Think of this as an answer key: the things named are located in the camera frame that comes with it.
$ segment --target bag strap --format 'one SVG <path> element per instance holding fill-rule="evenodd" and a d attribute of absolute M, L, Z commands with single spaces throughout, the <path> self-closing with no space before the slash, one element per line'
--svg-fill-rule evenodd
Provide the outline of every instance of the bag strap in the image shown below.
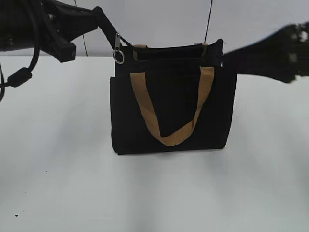
<path fill-rule="evenodd" d="M 195 128 L 202 107 L 211 91 L 215 70 L 214 67 L 201 67 L 201 77 L 198 86 L 197 109 L 193 120 L 168 137 L 161 137 L 158 118 L 151 102 L 147 85 L 146 73 L 131 73 L 133 91 L 150 134 L 165 146 L 176 146 L 189 138 Z"/>
<path fill-rule="evenodd" d="M 147 48 L 147 45 L 144 45 L 144 44 L 136 44 L 134 45 L 134 47 L 137 47 L 137 48 Z M 136 51 L 133 51 L 133 59 L 137 60 L 138 54 Z"/>
<path fill-rule="evenodd" d="M 119 36 L 128 47 L 134 48 L 132 44 L 130 44 L 127 40 L 121 37 L 110 20 L 106 17 L 103 9 L 99 6 L 92 10 L 94 16 L 96 17 L 98 27 L 101 28 L 111 47 L 115 49 L 116 37 Z"/>

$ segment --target white wall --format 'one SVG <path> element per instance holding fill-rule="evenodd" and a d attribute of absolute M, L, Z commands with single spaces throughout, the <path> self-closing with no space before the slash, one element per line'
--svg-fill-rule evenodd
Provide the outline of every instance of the white wall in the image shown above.
<path fill-rule="evenodd" d="M 74 5 L 74 0 L 63 0 Z M 181 46 L 204 40 L 211 0 L 76 0 L 85 8 L 101 6 L 116 29 L 133 44 Z M 281 26 L 309 20 L 308 0 L 214 0 L 208 42 L 225 41 L 225 51 L 254 43 Z M 111 55 L 100 30 L 85 35 L 89 55 Z M 74 41 L 85 55 L 82 38 Z M 32 50 L 2 55 L 31 55 Z"/>

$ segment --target zipper pull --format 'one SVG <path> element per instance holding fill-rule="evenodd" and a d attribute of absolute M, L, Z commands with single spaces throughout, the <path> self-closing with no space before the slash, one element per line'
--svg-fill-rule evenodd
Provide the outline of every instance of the zipper pull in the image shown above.
<path fill-rule="evenodd" d="M 124 53 L 120 50 L 120 39 L 121 39 L 121 35 L 119 33 L 116 34 L 116 38 L 115 38 L 115 49 L 114 49 L 114 60 L 117 64 L 123 64 L 125 62 L 125 55 Z M 119 60 L 117 58 L 117 54 L 120 54 L 122 59 Z"/>

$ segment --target keyring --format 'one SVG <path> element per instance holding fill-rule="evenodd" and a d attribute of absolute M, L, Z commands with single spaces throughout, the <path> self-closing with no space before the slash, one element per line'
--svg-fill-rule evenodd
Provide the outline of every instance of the keyring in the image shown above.
<path fill-rule="evenodd" d="M 122 56 L 122 61 L 118 61 L 118 60 L 116 59 L 117 52 L 119 52 L 120 55 Z M 123 53 L 122 51 L 120 51 L 120 50 L 114 51 L 114 60 L 115 60 L 115 62 L 116 62 L 117 64 L 123 64 L 123 63 L 125 62 L 125 55 L 124 55 L 124 53 Z"/>

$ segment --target tan handle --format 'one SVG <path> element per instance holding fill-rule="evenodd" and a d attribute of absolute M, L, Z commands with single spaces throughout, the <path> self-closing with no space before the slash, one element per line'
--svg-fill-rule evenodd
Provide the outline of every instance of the tan handle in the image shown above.
<path fill-rule="evenodd" d="M 189 138 L 194 131 L 194 127 L 198 120 L 199 114 L 201 113 L 202 107 L 211 91 L 214 74 L 215 73 L 213 67 L 201 67 L 201 77 L 198 87 L 197 109 L 195 111 L 193 120 L 181 127 L 172 135 L 168 137 L 161 137 L 158 118 L 156 116 L 146 86 L 146 74 L 143 72 L 131 73 L 131 83 L 133 86 L 133 91 L 150 134 L 161 143 L 163 143 L 165 146 L 176 146 Z"/>

